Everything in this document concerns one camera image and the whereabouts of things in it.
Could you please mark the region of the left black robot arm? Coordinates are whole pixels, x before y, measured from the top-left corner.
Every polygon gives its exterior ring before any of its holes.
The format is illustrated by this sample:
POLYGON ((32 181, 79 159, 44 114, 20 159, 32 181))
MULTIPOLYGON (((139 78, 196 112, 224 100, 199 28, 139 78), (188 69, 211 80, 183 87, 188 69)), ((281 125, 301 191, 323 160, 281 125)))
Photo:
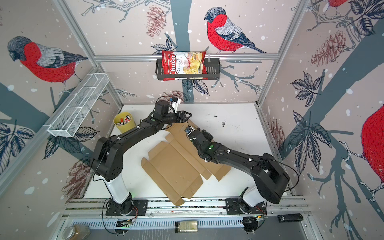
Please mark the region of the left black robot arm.
POLYGON ((103 137, 98 140, 90 166, 94 173, 104 181, 115 203, 122 204, 130 196, 121 176, 124 168, 123 155, 140 141, 164 130, 165 125, 185 123, 191 117, 192 114, 186 111, 152 113, 137 127, 118 136, 103 137))

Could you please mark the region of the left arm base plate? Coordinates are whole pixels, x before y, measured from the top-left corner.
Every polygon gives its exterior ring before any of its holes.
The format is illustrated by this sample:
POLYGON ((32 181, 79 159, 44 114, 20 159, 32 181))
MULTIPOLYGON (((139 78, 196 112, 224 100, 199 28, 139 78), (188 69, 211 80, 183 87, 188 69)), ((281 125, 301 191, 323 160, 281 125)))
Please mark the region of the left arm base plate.
POLYGON ((122 204, 114 202, 112 199, 108 200, 105 214, 108 217, 120 216, 145 216, 148 208, 148 200, 126 200, 122 204))

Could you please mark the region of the brown cardboard box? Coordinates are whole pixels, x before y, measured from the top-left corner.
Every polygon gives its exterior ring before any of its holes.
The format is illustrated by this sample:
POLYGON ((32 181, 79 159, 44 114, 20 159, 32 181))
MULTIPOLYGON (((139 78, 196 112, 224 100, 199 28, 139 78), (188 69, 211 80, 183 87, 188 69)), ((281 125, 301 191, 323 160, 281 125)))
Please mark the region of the brown cardboard box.
POLYGON ((181 206, 203 185, 203 179, 214 176, 218 181, 231 170, 228 165, 201 159, 185 129, 197 126, 193 122, 173 124, 167 129, 165 141, 152 148, 149 159, 142 158, 141 166, 150 178, 175 205, 181 206))

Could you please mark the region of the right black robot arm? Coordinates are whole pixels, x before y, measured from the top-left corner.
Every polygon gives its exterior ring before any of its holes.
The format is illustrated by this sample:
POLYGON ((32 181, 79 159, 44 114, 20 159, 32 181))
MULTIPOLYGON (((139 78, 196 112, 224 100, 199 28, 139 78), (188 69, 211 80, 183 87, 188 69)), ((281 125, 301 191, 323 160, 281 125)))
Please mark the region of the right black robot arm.
POLYGON ((214 142, 213 136, 205 130, 187 127, 185 132, 201 159, 228 165, 250 175, 261 197, 272 204, 280 203, 290 177, 272 155, 248 155, 231 150, 221 143, 214 142))

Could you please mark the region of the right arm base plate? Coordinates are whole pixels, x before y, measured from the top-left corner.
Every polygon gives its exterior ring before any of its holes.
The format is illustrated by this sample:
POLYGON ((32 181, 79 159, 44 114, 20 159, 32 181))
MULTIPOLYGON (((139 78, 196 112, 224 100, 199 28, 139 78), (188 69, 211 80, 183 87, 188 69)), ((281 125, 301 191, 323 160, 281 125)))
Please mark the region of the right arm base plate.
POLYGON ((267 205, 261 202, 254 207, 249 206, 244 200, 229 198, 225 199, 224 209, 227 215, 266 215, 267 205))

